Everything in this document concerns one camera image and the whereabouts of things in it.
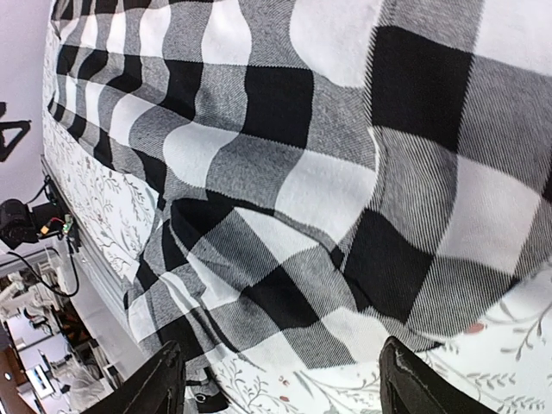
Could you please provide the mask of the black white checkered shirt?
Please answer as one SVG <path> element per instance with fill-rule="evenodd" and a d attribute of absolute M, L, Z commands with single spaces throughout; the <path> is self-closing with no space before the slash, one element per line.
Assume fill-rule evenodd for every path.
<path fill-rule="evenodd" d="M 159 196 L 124 295 L 144 354 L 177 342 L 196 391 L 227 354 L 329 368 L 379 359 L 394 336 L 418 356 L 549 260 L 551 78 L 468 60 L 466 97 L 456 63 L 392 52 L 406 40 L 376 24 L 477 16 L 481 29 L 528 29 L 551 23 L 550 2 L 57 1 L 52 23 L 238 16 L 265 38 L 274 24 L 367 26 L 360 114 L 347 92 L 315 103 L 306 72 L 257 65 L 229 144 L 191 123 L 161 137 L 168 120 L 146 114 L 116 137 L 129 115 L 116 120 L 122 98 L 111 107 L 93 155 Z"/>

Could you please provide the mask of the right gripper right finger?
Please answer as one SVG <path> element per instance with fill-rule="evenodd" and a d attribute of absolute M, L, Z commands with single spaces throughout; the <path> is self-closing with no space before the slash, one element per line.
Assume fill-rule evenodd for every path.
<path fill-rule="evenodd" d="M 379 376 L 383 414 L 492 412 L 450 385 L 394 336 L 381 349 Z"/>

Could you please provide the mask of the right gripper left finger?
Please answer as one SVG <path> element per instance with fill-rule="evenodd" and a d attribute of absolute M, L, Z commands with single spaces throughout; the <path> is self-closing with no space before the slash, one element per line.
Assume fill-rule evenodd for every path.
<path fill-rule="evenodd" d="M 184 407 L 185 363 L 179 344 L 170 341 L 84 414 L 180 414 Z"/>

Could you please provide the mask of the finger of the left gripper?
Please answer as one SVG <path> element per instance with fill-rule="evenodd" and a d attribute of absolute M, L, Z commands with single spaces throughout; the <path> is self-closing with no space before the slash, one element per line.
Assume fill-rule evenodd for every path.
<path fill-rule="evenodd" d="M 4 163 L 22 138 L 30 131 L 32 125 L 31 120 L 20 121 L 1 121 L 1 150 L 0 161 Z M 6 139 L 5 132 L 15 130 L 15 135 L 9 140 Z"/>

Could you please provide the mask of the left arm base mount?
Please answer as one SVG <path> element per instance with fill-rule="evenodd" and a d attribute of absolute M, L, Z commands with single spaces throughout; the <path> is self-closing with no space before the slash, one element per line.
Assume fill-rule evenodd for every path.
<path fill-rule="evenodd" d="M 62 199 L 50 175 L 30 202 L 8 199 L 1 203 L 1 242 L 9 249 L 57 237 L 68 240 L 70 250 L 81 246 L 76 218 Z"/>

